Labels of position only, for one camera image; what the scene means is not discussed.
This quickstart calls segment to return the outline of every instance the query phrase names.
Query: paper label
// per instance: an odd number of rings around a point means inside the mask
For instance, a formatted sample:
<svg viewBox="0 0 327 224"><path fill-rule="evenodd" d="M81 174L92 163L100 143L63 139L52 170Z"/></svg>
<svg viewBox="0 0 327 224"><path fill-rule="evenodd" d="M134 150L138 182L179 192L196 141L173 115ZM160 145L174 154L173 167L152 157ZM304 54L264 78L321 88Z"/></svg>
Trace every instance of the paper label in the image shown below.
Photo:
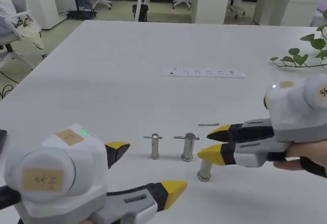
<svg viewBox="0 0 327 224"><path fill-rule="evenodd" d="M62 139L64 142L66 142L67 145L69 145L69 146L73 146L77 143L84 141L83 137L76 134L71 129L66 129L66 130L60 131L60 132L56 133L56 136L58 136L60 139Z"/></svg>
<svg viewBox="0 0 327 224"><path fill-rule="evenodd" d="M26 168L23 170L21 187L23 191L61 192L63 170Z"/></svg>
<svg viewBox="0 0 327 224"><path fill-rule="evenodd" d="M280 88L290 88L290 87L294 87L294 83L291 81L280 82L279 86Z"/></svg>
<svg viewBox="0 0 327 224"><path fill-rule="evenodd" d="M325 100L327 98L327 87L320 88L318 95L322 100Z"/></svg>

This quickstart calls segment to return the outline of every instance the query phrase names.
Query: metal peg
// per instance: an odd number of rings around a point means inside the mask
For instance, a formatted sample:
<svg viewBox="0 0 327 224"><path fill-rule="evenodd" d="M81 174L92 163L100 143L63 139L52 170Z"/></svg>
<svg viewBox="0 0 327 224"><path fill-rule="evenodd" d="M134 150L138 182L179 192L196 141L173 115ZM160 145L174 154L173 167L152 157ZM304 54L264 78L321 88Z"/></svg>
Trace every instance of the metal peg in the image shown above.
<svg viewBox="0 0 327 224"><path fill-rule="evenodd" d="M159 140L162 139L157 133L154 133L152 136L143 136L144 139L151 139L152 141L152 152L151 158L158 159L159 158Z"/></svg>
<svg viewBox="0 0 327 224"><path fill-rule="evenodd" d="M219 126L219 123L200 123L199 126Z"/></svg>
<svg viewBox="0 0 327 224"><path fill-rule="evenodd" d="M202 160L201 168L198 171L198 178L202 182L208 182L211 178L211 168L213 164L207 160Z"/></svg>
<svg viewBox="0 0 327 224"><path fill-rule="evenodd" d="M184 139L184 152L181 155L182 159L185 162L190 162L193 159L193 147L194 141L198 141L200 138L195 136L193 133L187 133L185 137L182 136L174 136L174 139Z"/></svg>

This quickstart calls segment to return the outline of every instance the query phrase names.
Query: green led light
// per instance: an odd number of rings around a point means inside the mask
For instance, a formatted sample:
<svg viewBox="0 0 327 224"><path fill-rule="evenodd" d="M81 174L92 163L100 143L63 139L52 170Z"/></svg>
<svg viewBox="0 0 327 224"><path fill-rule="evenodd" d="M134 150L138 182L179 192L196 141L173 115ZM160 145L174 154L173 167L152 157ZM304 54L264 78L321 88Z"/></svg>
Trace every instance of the green led light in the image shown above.
<svg viewBox="0 0 327 224"><path fill-rule="evenodd" d="M81 134L84 135L84 136L86 136L87 135L87 132L85 130L82 130L81 129Z"/></svg>

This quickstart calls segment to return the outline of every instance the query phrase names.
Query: black strap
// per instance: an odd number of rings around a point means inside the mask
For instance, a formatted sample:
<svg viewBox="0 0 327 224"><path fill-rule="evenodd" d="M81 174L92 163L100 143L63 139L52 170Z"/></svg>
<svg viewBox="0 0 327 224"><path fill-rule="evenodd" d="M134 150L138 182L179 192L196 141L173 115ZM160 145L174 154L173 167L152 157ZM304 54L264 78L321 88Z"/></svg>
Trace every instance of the black strap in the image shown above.
<svg viewBox="0 0 327 224"><path fill-rule="evenodd" d="M324 167L312 162L310 159L301 157L300 158L300 163L302 168L312 174L322 176L327 178L326 170Z"/></svg>

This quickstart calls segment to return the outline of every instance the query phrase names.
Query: plant leaf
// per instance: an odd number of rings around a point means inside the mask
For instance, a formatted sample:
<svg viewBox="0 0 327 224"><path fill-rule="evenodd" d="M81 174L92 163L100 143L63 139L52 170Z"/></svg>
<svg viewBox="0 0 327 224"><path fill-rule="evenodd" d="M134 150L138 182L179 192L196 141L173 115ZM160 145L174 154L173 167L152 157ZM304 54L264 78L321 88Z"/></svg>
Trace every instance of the plant leaf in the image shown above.
<svg viewBox="0 0 327 224"><path fill-rule="evenodd" d="M288 53L290 55L297 55L300 52L300 49L290 49Z"/></svg>
<svg viewBox="0 0 327 224"><path fill-rule="evenodd" d="M321 60L323 60L324 58L327 57L327 50L323 50L321 51L317 56L316 58L320 58Z"/></svg>
<svg viewBox="0 0 327 224"><path fill-rule="evenodd" d="M303 63L306 61L302 56L300 55L294 55L294 61L299 64L300 66L303 65Z"/></svg>
<svg viewBox="0 0 327 224"><path fill-rule="evenodd" d="M283 58L283 62L291 62L291 63L294 63L294 60L290 56L285 56Z"/></svg>
<svg viewBox="0 0 327 224"><path fill-rule="evenodd" d="M322 31L327 25L324 25L324 26L320 26L317 28L317 31Z"/></svg>
<svg viewBox="0 0 327 224"><path fill-rule="evenodd" d="M312 41L314 39L315 39L315 34L310 34L300 38L301 41Z"/></svg>
<svg viewBox="0 0 327 224"><path fill-rule="evenodd" d="M302 59L303 59L303 63L306 62L306 60L308 59L308 54L304 54L302 56Z"/></svg>
<svg viewBox="0 0 327 224"><path fill-rule="evenodd" d="M315 49L322 50L326 47L326 42L324 39L318 38L311 41L311 46Z"/></svg>

